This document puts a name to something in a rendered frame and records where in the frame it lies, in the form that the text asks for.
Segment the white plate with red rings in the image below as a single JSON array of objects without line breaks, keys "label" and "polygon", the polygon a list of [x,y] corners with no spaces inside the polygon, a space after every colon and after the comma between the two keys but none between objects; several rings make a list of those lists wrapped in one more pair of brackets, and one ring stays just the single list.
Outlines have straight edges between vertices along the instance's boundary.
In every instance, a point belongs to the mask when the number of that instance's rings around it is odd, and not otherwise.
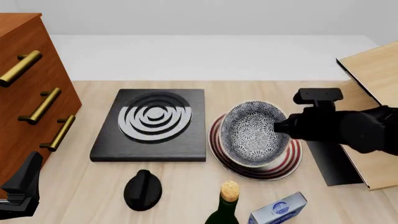
[{"label": "white plate with red rings", "polygon": [[224,115],[214,120],[208,132],[208,145],[216,160],[232,173],[245,179],[271,181],[279,180],[293,173],[300,165],[303,157],[302,143],[292,139],[287,150],[267,167],[252,169],[240,166],[230,160],[221,150],[218,130]]}]

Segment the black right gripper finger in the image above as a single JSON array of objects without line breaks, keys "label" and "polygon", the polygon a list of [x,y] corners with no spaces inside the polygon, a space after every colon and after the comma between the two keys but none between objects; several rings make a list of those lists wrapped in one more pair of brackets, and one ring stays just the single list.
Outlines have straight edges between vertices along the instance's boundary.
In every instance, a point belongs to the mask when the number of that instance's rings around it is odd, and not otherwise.
[{"label": "black right gripper finger", "polygon": [[274,123],[274,132],[276,133],[290,133],[290,122],[289,121],[282,121],[279,123]]}]

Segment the flat black stove plate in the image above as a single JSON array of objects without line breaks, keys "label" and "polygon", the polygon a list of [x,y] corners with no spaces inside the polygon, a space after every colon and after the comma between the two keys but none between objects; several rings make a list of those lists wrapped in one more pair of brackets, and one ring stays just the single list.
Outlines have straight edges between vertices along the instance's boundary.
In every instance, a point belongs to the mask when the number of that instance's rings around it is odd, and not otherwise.
[{"label": "flat black stove plate", "polygon": [[205,91],[120,89],[92,162],[205,162]]}]

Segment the wooden cabinet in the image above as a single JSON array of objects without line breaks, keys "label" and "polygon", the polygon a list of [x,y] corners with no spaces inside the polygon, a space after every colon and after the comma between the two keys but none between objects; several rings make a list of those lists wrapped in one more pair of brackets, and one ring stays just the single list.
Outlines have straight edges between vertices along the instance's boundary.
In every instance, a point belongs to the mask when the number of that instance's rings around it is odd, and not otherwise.
[{"label": "wooden cabinet", "polygon": [[[27,156],[52,152],[39,147],[50,143],[62,124],[58,119],[76,115],[81,101],[39,13],[0,12],[0,76],[19,62],[18,55],[38,50],[42,58],[10,87],[0,87],[0,186],[20,168]],[[18,121],[42,102],[42,91],[61,89],[60,96],[36,125]]]}]

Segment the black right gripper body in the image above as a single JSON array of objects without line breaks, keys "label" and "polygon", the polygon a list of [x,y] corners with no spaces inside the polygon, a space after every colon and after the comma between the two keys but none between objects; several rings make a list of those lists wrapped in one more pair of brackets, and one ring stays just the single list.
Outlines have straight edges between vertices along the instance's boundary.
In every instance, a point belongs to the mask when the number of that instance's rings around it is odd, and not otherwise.
[{"label": "black right gripper body", "polygon": [[310,121],[310,110],[303,110],[301,113],[292,113],[287,118],[289,125],[288,134],[293,139],[312,141],[311,131],[308,127]]}]

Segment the round black stove knob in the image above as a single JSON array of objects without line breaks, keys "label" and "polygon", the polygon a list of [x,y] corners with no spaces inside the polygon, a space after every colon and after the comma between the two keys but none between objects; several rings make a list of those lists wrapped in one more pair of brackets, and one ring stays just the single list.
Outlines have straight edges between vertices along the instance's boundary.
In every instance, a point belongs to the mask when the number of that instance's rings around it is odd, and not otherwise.
[{"label": "round black stove knob", "polygon": [[124,188],[124,200],[132,210],[143,212],[151,209],[162,196],[162,184],[158,177],[141,169]]}]

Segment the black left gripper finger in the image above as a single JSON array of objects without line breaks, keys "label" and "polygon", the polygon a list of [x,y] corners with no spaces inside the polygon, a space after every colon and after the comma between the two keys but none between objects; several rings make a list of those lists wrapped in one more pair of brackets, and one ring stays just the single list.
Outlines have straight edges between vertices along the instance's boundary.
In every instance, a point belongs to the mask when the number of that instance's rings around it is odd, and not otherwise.
[{"label": "black left gripper finger", "polygon": [[7,194],[40,197],[39,175],[42,161],[43,156],[39,152],[31,152],[18,171],[1,186],[1,189]]}]

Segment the dark green corked bottle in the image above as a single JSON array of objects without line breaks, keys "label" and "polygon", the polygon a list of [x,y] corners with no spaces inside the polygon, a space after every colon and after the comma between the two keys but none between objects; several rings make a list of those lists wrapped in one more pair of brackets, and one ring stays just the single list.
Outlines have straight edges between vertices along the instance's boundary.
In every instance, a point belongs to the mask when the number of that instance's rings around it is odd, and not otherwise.
[{"label": "dark green corked bottle", "polygon": [[218,208],[206,220],[205,224],[239,224],[235,210],[240,194],[239,185],[232,180],[221,185]]}]

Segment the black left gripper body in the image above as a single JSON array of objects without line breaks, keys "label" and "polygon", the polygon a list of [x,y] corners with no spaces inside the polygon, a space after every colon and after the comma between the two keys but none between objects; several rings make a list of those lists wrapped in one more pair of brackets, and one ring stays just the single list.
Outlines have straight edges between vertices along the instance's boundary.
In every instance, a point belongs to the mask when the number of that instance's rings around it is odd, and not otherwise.
[{"label": "black left gripper body", "polygon": [[38,204],[36,196],[8,194],[7,199],[0,199],[0,218],[32,217]]}]

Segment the small flat plate on stalk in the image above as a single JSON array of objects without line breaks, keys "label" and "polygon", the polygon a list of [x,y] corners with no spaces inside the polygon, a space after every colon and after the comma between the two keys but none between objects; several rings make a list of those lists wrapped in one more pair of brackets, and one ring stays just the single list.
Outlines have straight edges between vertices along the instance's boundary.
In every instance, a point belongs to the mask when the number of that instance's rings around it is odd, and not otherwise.
[{"label": "small flat plate on stalk", "polygon": [[295,104],[329,109],[335,109],[335,102],[342,99],[339,88],[300,88],[293,97]]}]

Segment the blue and white food box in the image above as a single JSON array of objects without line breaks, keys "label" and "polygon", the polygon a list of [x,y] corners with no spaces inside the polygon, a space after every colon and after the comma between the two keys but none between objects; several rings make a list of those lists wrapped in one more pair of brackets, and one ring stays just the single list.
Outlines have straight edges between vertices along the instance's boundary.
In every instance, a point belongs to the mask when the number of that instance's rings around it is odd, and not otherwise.
[{"label": "blue and white food box", "polygon": [[307,199],[297,192],[251,212],[248,224],[280,224],[297,216],[306,205]]}]

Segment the blue-white patterned bowl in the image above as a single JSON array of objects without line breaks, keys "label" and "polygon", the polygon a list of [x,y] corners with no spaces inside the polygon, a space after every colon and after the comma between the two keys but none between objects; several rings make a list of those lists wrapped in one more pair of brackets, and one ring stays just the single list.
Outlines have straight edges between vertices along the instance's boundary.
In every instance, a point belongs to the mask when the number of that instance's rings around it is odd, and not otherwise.
[{"label": "blue-white patterned bowl", "polygon": [[222,152],[243,167],[267,166],[289,147],[290,136],[274,131],[274,125],[285,119],[285,113],[270,102],[252,100],[234,106],[218,131]]}]

